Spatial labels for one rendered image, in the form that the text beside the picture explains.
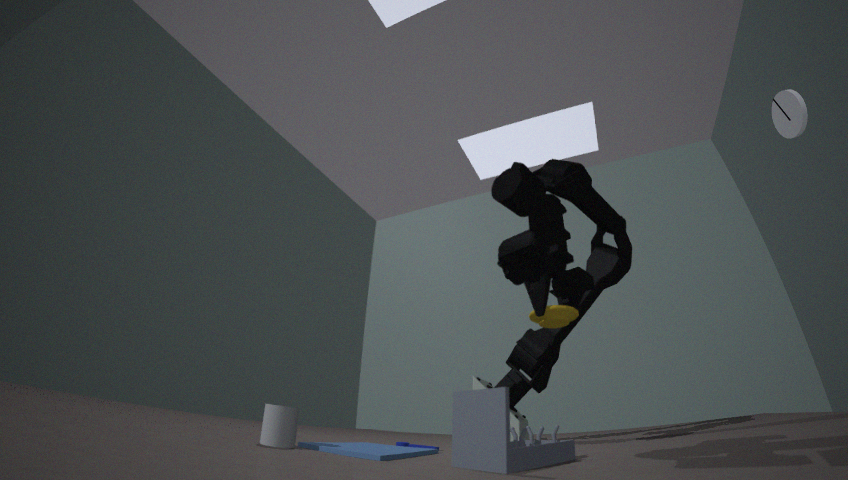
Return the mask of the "yellow plate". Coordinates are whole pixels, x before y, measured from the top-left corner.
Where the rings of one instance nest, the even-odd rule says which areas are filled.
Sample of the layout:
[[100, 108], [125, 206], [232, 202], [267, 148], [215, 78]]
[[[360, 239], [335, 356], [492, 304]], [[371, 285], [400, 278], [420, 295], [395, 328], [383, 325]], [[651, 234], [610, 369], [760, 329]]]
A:
[[548, 305], [541, 317], [536, 316], [535, 311], [529, 314], [531, 321], [543, 328], [560, 328], [569, 325], [569, 322], [577, 317], [579, 317], [578, 309], [568, 305]]

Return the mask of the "grey dish rack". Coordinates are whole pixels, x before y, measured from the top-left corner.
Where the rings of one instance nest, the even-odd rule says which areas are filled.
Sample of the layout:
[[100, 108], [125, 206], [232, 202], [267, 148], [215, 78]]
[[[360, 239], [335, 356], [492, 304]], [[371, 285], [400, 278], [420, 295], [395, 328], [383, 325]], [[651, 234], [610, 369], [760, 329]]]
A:
[[[509, 387], [453, 392], [452, 466], [495, 473], [514, 473], [576, 459], [574, 440], [536, 440], [523, 428], [519, 441], [510, 427]], [[514, 441], [510, 441], [510, 431]], [[530, 440], [524, 440], [526, 432]]]

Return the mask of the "grey cylinder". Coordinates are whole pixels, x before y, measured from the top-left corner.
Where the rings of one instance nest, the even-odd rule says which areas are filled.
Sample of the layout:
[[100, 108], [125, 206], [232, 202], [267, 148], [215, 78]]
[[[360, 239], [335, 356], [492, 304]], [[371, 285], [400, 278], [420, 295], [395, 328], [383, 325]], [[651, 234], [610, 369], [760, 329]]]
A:
[[265, 404], [260, 444], [295, 448], [300, 408]]

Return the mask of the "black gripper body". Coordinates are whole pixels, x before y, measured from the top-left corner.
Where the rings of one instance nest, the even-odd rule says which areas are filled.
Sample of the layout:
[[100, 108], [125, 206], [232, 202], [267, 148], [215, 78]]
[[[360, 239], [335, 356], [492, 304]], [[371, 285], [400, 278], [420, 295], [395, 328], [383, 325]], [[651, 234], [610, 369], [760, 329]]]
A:
[[573, 255], [568, 252], [568, 239], [571, 239], [570, 232], [565, 230], [561, 220], [539, 219], [531, 224], [530, 229], [502, 242], [499, 247], [499, 261], [511, 265], [538, 254], [545, 254], [554, 260], [551, 281], [553, 289], [583, 281], [588, 284], [588, 290], [591, 290], [595, 286], [590, 273], [579, 266], [566, 270], [567, 264], [574, 262]]

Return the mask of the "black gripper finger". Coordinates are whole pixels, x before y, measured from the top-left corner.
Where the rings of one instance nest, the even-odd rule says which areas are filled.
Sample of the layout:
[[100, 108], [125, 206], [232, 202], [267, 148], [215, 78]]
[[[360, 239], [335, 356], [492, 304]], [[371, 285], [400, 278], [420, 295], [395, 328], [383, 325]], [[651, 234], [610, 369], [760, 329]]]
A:
[[545, 313], [553, 267], [554, 260], [545, 254], [538, 254], [508, 266], [522, 278], [538, 317]]
[[[568, 305], [578, 309], [582, 296], [587, 290], [588, 284], [580, 281], [557, 289], [549, 290], [549, 292], [558, 299], [559, 305]], [[569, 322], [569, 325], [563, 326], [563, 328], [570, 328], [572, 322], [573, 320]]]

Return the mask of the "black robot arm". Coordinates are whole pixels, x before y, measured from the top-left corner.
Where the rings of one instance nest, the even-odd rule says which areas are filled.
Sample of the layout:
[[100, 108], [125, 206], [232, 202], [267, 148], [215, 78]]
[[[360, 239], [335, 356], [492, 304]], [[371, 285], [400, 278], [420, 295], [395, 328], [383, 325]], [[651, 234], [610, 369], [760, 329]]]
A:
[[[566, 208], [557, 196], [572, 202], [597, 225], [586, 266], [595, 287], [582, 296], [579, 317], [567, 329], [528, 329], [506, 361], [512, 369], [495, 388], [509, 387], [509, 409], [514, 412], [517, 412], [514, 406], [531, 388], [540, 393], [547, 387], [561, 343], [603, 290], [617, 284], [631, 268], [632, 244], [626, 234], [626, 219], [619, 216], [591, 184], [592, 179], [583, 165], [557, 159], [548, 160], [534, 172], [524, 163], [513, 162], [510, 169], [493, 181], [492, 197], [519, 217], [529, 216], [529, 227], [543, 218], [559, 219], [564, 224]], [[618, 248], [603, 244], [606, 232], [614, 235]]]

